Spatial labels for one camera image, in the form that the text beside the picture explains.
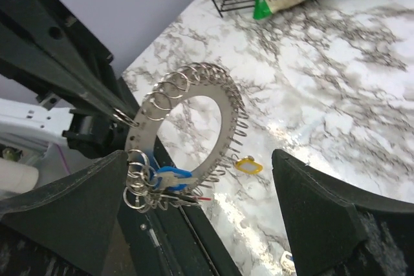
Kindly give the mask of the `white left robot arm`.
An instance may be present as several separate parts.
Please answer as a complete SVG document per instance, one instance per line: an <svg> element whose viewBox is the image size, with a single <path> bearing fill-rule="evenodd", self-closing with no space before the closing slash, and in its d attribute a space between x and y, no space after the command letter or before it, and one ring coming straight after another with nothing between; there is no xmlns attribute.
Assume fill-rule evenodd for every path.
<svg viewBox="0 0 414 276"><path fill-rule="evenodd" d="M60 0L1 0L1 75L37 100L1 100L2 148L27 167L50 145L90 159L124 149L138 104L112 61Z"/></svg>

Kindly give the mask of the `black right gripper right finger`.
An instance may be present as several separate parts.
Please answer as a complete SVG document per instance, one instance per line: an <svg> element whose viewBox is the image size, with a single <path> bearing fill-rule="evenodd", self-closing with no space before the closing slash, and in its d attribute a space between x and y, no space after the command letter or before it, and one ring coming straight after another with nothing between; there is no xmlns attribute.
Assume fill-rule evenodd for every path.
<svg viewBox="0 0 414 276"><path fill-rule="evenodd" d="M413 204L329 176L281 149L272 173L298 275L412 275Z"/></svg>

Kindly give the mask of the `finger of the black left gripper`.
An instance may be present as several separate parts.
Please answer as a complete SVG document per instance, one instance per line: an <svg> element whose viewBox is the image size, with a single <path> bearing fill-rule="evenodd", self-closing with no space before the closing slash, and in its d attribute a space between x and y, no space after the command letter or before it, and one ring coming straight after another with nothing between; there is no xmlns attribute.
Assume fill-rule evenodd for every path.
<svg viewBox="0 0 414 276"><path fill-rule="evenodd" d="M127 106L88 70L67 69L44 51L2 50L1 74L24 86L51 91L77 108L94 109L130 127L138 125L127 114Z"/></svg>

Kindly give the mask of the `metal disc with key rings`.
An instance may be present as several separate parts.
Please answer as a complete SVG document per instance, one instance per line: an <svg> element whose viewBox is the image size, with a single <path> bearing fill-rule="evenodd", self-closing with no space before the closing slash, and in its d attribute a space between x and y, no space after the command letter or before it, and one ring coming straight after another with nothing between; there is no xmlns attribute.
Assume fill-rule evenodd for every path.
<svg viewBox="0 0 414 276"><path fill-rule="evenodd" d="M139 213L198 206L235 163L248 129L241 93L228 71L213 63L190 63L167 73L148 92L133 118L125 142L127 178L123 199ZM134 182L129 163L158 170L192 172L196 183L181 191L157 191Z"/></svg>

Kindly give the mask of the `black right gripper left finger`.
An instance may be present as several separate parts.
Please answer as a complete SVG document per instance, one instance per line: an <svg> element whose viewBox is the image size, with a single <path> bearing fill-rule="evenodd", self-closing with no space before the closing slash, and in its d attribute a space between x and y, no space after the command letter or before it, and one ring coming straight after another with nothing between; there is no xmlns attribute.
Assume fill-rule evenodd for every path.
<svg viewBox="0 0 414 276"><path fill-rule="evenodd" d="M100 275L127 175L116 151L1 201L2 275Z"/></svg>

